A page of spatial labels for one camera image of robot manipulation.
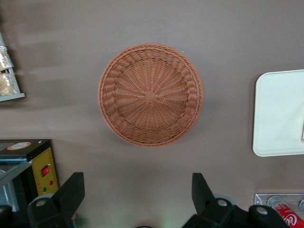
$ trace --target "metal shelf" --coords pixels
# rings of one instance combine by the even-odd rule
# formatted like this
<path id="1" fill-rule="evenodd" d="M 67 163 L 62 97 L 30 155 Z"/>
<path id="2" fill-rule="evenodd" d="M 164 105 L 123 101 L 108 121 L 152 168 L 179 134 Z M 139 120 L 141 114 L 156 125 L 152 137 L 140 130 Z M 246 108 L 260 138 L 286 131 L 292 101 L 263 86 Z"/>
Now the metal shelf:
<path id="1" fill-rule="evenodd" d="M 1 31 L 0 31 L 0 45 L 5 46 L 2 35 L 1 35 Z M 12 94 L 12 95 L 0 96 L 0 102 L 25 97 L 25 94 L 20 92 L 20 89 L 19 89 L 18 83 L 16 81 L 16 77 L 15 77 L 13 69 L 9 68 L 9 69 L 5 70 L 5 73 L 10 74 L 11 80 L 14 83 L 14 87 L 15 87 L 15 90 L 16 90 L 17 93 Z"/>

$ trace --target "wicker basket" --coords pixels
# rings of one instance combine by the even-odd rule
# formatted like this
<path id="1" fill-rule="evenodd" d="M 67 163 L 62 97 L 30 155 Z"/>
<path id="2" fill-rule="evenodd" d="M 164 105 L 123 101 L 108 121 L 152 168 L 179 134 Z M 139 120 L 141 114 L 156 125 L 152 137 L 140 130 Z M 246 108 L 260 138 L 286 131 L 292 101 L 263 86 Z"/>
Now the wicker basket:
<path id="1" fill-rule="evenodd" d="M 127 142 L 165 146 L 197 122 L 203 87 L 181 52 L 157 43 L 140 44 L 108 64 L 99 84 L 99 105 L 109 127 Z"/>

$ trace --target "white plastic tray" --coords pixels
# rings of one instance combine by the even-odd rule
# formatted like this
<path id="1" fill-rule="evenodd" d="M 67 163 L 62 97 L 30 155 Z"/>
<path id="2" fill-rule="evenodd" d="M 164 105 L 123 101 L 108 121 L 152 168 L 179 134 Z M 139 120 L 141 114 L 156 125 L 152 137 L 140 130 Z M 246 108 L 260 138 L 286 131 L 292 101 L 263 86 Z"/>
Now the white plastic tray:
<path id="1" fill-rule="evenodd" d="M 304 154 L 304 70 L 266 73 L 256 82 L 253 151 Z"/>

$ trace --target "soda can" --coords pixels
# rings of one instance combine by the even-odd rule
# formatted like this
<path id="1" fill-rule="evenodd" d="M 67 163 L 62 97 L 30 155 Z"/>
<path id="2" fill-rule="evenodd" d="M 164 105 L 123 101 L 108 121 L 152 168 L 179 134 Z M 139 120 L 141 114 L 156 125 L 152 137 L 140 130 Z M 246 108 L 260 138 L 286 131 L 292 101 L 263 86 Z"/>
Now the soda can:
<path id="1" fill-rule="evenodd" d="M 304 228 L 304 221 L 295 213 L 280 196 L 273 196 L 267 205 L 275 209 L 291 228 Z"/>

